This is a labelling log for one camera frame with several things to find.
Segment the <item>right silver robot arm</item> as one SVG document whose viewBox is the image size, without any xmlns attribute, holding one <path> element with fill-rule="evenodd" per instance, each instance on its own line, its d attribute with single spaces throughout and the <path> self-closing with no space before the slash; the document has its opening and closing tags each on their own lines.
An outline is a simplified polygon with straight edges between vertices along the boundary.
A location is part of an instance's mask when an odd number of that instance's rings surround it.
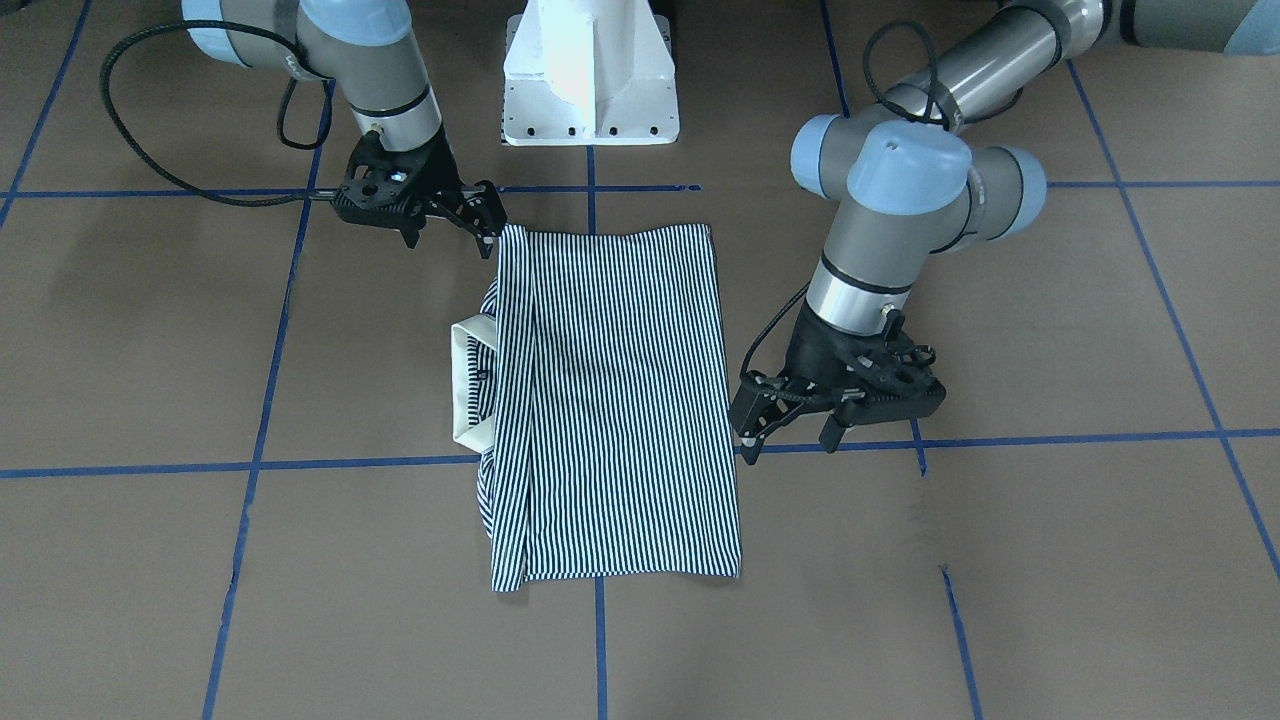
<svg viewBox="0 0 1280 720">
<path fill-rule="evenodd" d="M 330 201 L 343 222 L 415 247 L 440 218 L 492 255 L 506 210 L 492 182 L 460 177 L 407 3 L 186 1 L 182 15 L 211 58 L 335 82 L 361 132 Z"/>
</svg>

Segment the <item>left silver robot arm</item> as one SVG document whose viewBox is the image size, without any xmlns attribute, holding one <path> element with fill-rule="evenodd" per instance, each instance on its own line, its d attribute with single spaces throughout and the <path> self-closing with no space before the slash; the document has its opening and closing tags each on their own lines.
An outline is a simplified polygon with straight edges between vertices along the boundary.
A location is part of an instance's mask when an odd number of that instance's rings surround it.
<svg viewBox="0 0 1280 720">
<path fill-rule="evenodd" d="M 870 106 L 813 117 L 797 132 L 792 176 L 837 204 L 813 278 L 773 375 L 740 369 L 730 423 L 745 462 L 800 416 L 822 415 L 832 454 L 854 427 L 932 415 L 946 388 L 934 350 L 905 329 L 925 261 L 1006 240 L 1041 214 L 1048 182 L 1029 152 L 973 149 L 969 126 L 1011 110 L 1024 88 L 1106 44 L 1270 56 L 1275 1 L 1007 1 L 947 51 L 914 20 L 878 28 L 863 53 Z"/>
</svg>

